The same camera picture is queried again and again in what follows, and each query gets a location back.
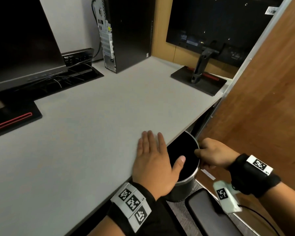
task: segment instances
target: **red accent strip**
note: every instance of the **red accent strip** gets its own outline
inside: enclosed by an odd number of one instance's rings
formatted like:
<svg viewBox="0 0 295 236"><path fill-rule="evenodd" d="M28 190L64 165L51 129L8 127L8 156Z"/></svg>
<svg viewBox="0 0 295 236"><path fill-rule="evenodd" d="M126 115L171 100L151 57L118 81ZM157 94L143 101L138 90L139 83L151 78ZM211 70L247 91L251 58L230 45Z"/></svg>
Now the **red accent strip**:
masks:
<svg viewBox="0 0 295 236"><path fill-rule="evenodd" d="M211 75L207 75L207 74L205 74L205 73L203 73L202 75L204 75L204 76L206 76L206 77L208 77L208 78L214 79L214 80L216 80L216 81L219 81L218 78L213 77L213 76L211 76Z"/></svg>
<svg viewBox="0 0 295 236"><path fill-rule="evenodd" d="M6 122L0 123L0 129L3 128L3 127L9 126L12 123L16 123L16 122L21 121L21 120L23 120L25 118L31 117L32 115L33 115L32 113L26 113L26 114L23 114L23 115L18 116L16 118L13 118L11 120L8 120Z"/></svg>

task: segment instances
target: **forearm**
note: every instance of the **forearm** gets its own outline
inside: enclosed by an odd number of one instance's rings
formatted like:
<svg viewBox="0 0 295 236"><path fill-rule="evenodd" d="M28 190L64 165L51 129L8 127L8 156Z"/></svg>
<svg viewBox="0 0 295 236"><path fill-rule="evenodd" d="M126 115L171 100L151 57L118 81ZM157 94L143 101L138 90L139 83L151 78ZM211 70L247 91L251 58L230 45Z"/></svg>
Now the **forearm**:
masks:
<svg viewBox="0 0 295 236"><path fill-rule="evenodd" d="M294 190L281 182L268 190L259 201L286 236L295 235Z"/></svg>
<svg viewBox="0 0 295 236"><path fill-rule="evenodd" d="M88 236L125 236L118 225L106 216Z"/></svg>

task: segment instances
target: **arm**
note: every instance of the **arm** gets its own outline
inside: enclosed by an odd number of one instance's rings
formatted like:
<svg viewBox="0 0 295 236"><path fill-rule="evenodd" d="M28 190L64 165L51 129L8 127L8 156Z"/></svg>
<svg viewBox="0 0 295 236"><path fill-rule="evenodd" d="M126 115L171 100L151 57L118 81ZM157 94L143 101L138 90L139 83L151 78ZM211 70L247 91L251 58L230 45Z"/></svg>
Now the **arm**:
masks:
<svg viewBox="0 0 295 236"><path fill-rule="evenodd" d="M201 158L201 167L208 169L219 166L227 169L240 155L223 143L206 138L202 149L195 150ZM259 198L277 225L286 235L295 235L295 191L280 182Z"/></svg>
<svg viewBox="0 0 295 236"><path fill-rule="evenodd" d="M295 235L295 190L281 182L259 201L285 235Z"/></svg>
<svg viewBox="0 0 295 236"><path fill-rule="evenodd" d="M157 137L158 145L152 131L142 133L132 170L133 182L147 189L155 200L173 189L186 160L184 156L180 156L172 168L163 135L158 133ZM119 226L106 216L88 236L124 235Z"/></svg>

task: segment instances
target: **wooden partition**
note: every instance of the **wooden partition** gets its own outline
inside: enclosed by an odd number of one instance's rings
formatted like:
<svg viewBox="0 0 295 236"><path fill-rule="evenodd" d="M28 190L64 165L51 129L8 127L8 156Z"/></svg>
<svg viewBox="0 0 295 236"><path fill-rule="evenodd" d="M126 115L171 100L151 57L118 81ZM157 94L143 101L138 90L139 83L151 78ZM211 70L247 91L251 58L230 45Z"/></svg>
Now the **wooden partition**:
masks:
<svg viewBox="0 0 295 236"><path fill-rule="evenodd" d="M156 0L152 55L194 68L199 59L199 54L181 47L176 47L175 45L166 42L172 3L173 0ZM205 71L232 79L237 73L238 68L215 59L211 59Z"/></svg>
<svg viewBox="0 0 295 236"><path fill-rule="evenodd" d="M295 0L221 102L200 135L206 137L255 155L295 189ZM226 170L210 173L216 180L231 180ZM213 192L213 181L204 173L199 172L197 179ZM238 194L238 198L270 219L253 196ZM238 215L260 235L275 235L255 213L244 209Z"/></svg>

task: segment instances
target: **desk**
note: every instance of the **desk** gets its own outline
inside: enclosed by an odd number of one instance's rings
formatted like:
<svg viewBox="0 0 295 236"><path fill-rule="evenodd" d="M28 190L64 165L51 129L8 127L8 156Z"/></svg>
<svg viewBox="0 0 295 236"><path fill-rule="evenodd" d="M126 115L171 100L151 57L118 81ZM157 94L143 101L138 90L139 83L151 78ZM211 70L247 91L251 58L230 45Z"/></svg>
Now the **desk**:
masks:
<svg viewBox="0 0 295 236"><path fill-rule="evenodd" d="M37 100L43 118L0 136L0 236L63 236L131 175L144 130L171 143L221 98L150 57Z"/></svg>

